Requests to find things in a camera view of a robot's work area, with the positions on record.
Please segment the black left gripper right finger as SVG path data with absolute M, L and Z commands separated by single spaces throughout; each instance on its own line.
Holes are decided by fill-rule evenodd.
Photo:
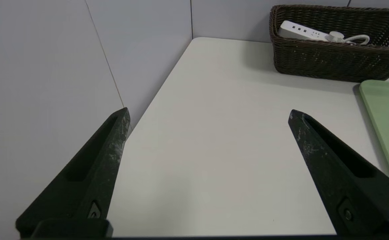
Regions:
M 389 177 L 310 115 L 288 124 L 340 236 L 389 236 Z

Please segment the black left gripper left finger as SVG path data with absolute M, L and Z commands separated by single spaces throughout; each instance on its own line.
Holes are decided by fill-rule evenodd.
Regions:
M 130 125 L 127 108 L 111 114 L 17 218 L 21 238 L 107 238 L 107 220 Z

